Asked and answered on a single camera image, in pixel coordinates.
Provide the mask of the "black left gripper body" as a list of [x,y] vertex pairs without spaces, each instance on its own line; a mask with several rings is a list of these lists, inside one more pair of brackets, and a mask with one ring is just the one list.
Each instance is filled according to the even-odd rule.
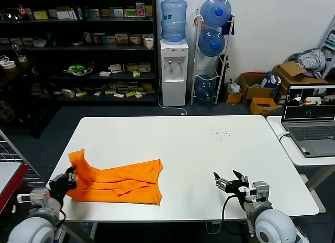
[[50,197],[62,202],[66,193],[76,187],[68,186],[68,175],[62,173],[49,182]]

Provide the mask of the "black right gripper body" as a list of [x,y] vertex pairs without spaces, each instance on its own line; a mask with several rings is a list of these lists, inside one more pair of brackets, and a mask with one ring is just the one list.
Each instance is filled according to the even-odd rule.
[[227,193],[232,193],[237,196],[240,202],[245,201],[248,189],[249,184],[227,184]]

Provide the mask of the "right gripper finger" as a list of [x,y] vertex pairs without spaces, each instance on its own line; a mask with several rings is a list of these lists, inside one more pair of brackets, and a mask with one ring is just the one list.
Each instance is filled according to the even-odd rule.
[[242,173],[233,170],[234,175],[237,177],[238,179],[238,184],[240,186],[249,186],[249,180],[248,180],[248,176],[247,175],[243,175]]
[[218,173],[213,172],[215,178],[215,185],[222,191],[226,193],[232,193],[232,182],[221,178]]

